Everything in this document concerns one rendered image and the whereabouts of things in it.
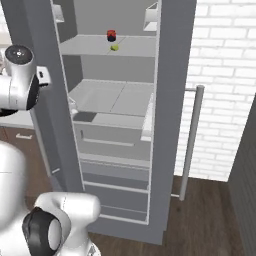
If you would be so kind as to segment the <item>white fridge shelf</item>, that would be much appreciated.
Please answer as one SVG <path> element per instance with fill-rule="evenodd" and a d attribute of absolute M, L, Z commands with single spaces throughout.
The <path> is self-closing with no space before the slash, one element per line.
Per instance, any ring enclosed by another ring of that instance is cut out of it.
<path fill-rule="evenodd" d="M 79 111 L 144 116 L 152 83 L 83 79 L 70 93 Z"/>
<path fill-rule="evenodd" d="M 114 44 L 119 45 L 118 51 L 110 49 Z M 154 57 L 156 37 L 120 35 L 111 43 L 105 35 L 77 35 L 61 43 L 60 50 L 63 55 Z"/>

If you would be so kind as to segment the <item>grey fridge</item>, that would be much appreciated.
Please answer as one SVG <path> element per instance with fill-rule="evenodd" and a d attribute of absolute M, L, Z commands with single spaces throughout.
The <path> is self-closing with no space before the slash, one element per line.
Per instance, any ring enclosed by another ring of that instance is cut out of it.
<path fill-rule="evenodd" d="M 60 44 L 77 35 L 105 35 L 116 31 L 116 40 L 124 36 L 155 36 L 145 32 L 144 16 L 147 7 L 157 0 L 53 0 L 62 7 L 64 22 L 57 23 Z M 124 82 L 155 82 L 154 57 L 62 55 L 68 95 L 83 80 Z M 151 196 L 152 142 L 136 142 L 132 147 L 82 142 L 75 140 L 81 161 L 129 166 L 149 171 L 148 222 L 146 225 L 99 218 L 90 225 L 93 233 L 146 242 Z"/>

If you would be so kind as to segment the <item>grey right fridge door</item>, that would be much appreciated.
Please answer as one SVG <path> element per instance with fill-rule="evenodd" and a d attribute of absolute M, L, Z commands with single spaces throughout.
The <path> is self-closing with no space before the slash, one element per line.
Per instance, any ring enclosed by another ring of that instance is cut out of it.
<path fill-rule="evenodd" d="M 158 60 L 152 130 L 149 225 L 145 241 L 162 242 L 173 174 L 197 0 L 159 0 Z"/>

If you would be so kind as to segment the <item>grey fridge door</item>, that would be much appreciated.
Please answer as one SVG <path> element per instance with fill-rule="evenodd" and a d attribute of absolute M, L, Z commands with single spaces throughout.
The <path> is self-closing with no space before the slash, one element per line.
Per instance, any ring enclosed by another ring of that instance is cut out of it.
<path fill-rule="evenodd" d="M 57 155 L 60 170 L 49 176 L 55 191 L 83 191 L 80 163 L 70 115 L 68 90 L 59 49 L 53 0 L 1 0 L 11 40 L 29 47 L 52 83 L 40 92 L 33 108 Z"/>
<path fill-rule="evenodd" d="M 197 0 L 159 0 L 158 60 L 152 130 L 149 225 L 145 241 L 162 242 L 173 174 Z"/>

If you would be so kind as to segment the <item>grey left fridge door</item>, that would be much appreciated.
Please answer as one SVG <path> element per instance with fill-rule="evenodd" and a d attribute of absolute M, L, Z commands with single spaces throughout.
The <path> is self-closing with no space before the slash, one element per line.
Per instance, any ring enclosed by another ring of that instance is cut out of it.
<path fill-rule="evenodd" d="M 80 163 L 70 115 L 68 90 L 59 49 L 53 0 L 1 0 L 11 40 L 29 47 L 52 83 L 40 92 L 33 108 L 57 155 L 60 170 L 49 176 L 55 191 L 83 191 Z"/>

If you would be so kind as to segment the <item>white crisper drawer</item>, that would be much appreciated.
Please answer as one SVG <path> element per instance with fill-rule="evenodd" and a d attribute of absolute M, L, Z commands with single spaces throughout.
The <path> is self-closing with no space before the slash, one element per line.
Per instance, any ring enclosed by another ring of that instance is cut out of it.
<path fill-rule="evenodd" d="M 132 147 L 140 141 L 144 118 L 140 116 L 78 112 L 73 116 L 82 142 Z"/>

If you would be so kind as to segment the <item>white door bin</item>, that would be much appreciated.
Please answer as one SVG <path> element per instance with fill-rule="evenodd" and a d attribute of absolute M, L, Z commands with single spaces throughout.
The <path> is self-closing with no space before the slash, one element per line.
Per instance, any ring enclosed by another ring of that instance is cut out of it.
<path fill-rule="evenodd" d="M 153 127 L 152 120 L 153 120 L 153 106 L 154 106 L 153 100 L 154 100 L 154 96 L 151 95 L 149 99 L 146 115 L 144 118 L 143 126 L 142 126 L 142 133 L 141 133 L 142 141 L 150 142 L 152 138 L 152 127 Z"/>
<path fill-rule="evenodd" d="M 63 23 L 64 22 L 64 16 L 63 16 L 63 11 L 62 7 L 58 4 L 53 5 L 53 12 L 55 15 L 55 20 L 57 23 Z"/>
<path fill-rule="evenodd" d="M 70 114 L 72 116 L 76 115 L 78 113 L 76 101 L 74 99 L 72 99 L 71 97 L 69 97 L 68 102 L 69 102 Z"/>
<path fill-rule="evenodd" d="M 144 26 L 145 32 L 156 32 L 158 21 L 158 3 L 155 2 L 145 10 Z"/>

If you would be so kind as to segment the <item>grey freezer drawer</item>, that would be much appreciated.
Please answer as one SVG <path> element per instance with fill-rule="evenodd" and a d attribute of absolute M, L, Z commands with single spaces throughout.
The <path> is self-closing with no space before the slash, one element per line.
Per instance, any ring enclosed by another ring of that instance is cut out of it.
<path fill-rule="evenodd" d="M 101 218 L 146 225 L 149 191 L 96 182 L 84 182 L 86 193 L 101 202 Z"/>
<path fill-rule="evenodd" d="M 149 171 L 129 166 L 81 161 L 84 182 L 146 190 Z"/>

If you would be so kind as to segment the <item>brown cupboard drawer front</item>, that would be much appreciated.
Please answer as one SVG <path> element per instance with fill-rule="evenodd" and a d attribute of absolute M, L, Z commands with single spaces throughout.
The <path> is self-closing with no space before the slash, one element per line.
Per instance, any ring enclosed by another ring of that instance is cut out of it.
<path fill-rule="evenodd" d="M 7 138 L 7 141 L 10 144 L 19 148 L 24 154 L 28 156 L 40 155 L 40 149 L 38 146 L 37 137 L 34 130 L 24 129 L 24 128 L 4 127 L 3 132 Z M 17 133 L 20 133 L 22 135 L 33 135 L 33 138 L 31 140 L 18 139 L 15 137 Z"/>

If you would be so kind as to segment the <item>dark grey cupboard side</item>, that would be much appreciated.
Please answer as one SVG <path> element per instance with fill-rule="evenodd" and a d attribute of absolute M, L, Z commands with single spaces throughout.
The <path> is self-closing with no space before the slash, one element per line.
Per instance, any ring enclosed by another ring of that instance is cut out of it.
<path fill-rule="evenodd" d="M 245 256 L 256 256 L 256 94 L 228 185 Z"/>

